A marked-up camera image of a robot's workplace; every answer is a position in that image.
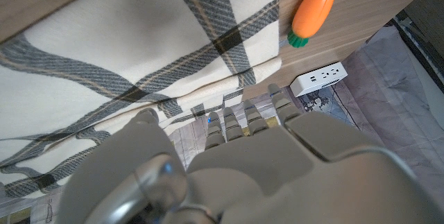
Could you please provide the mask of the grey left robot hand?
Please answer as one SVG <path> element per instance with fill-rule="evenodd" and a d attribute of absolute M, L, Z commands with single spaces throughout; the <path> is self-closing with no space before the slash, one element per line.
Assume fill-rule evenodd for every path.
<path fill-rule="evenodd" d="M 155 110 L 137 113 L 69 179 L 60 223 L 442 223 L 443 210 L 393 152 L 275 84 L 269 127 L 244 103 L 210 113 L 205 150 L 184 166 Z"/>

